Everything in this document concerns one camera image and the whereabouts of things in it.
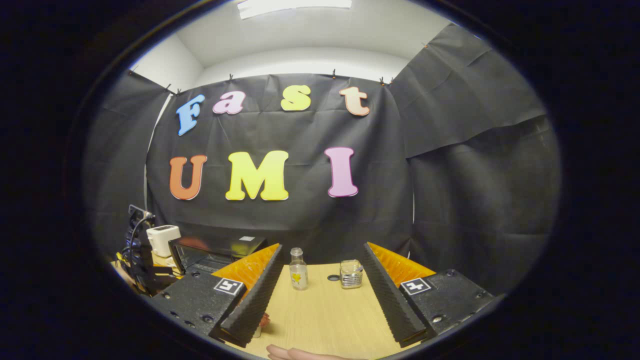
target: wooden table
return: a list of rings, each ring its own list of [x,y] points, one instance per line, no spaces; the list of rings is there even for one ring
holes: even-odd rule
[[[154,255],[154,262],[166,265],[166,259]],[[378,299],[366,272],[362,286],[342,289],[340,281],[329,275],[339,273],[339,264],[309,265],[309,286],[295,290],[289,280],[289,266],[280,272],[267,314],[271,323],[246,348],[236,349],[267,358],[267,345],[300,348],[317,354],[346,358],[378,359],[407,348],[394,341]]]

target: black fabric backdrop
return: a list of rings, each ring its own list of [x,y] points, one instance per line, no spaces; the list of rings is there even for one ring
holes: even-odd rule
[[[541,254],[561,181],[542,104],[500,54],[449,25],[390,87],[415,192],[411,258],[492,293]]]
[[[280,107],[283,90],[308,85],[311,105],[304,111]],[[350,114],[339,91],[357,86],[368,95],[370,114]],[[213,105],[229,91],[243,91],[243,110],[215,114]],[[176,109],[199,94],[197,125],[178,136]],[[262,235],[288,251],[301,247],[308,263],[334,263],[357,258],[362,244],[372,241],[404,252],[412,231],[412,186],[404,158],[399,114],[387,87],[364,79],[284,74],[254,76],[201,86],[173,97],[157,124],[147,158],[149,210],[183,234],[223,238]],[[333,198],[329,147],[350,147],[353,183],[358,194]],[[273,150],[289,153],[284,201],[247,196],[229,201],[229,154],[246,151],[256,167]],[[200,193],[178,200],[169,190],[169,161],[176,156],[208,157]],[[182,184],[191,184],[191,163]]]
[[[158,114],[169,95],[137,74],[123,74],[92,119],[83,158],[86,218],[102,253],[124,247],[129,204],[144,208],[144,166]]]

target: white device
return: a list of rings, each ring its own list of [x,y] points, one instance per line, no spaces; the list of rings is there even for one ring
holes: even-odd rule
[[[175,225],[162,225],[147,229],[147,238],[153,247],[153,251],[161,258],[171,256],[169,241],[180,237],[180,228]]]

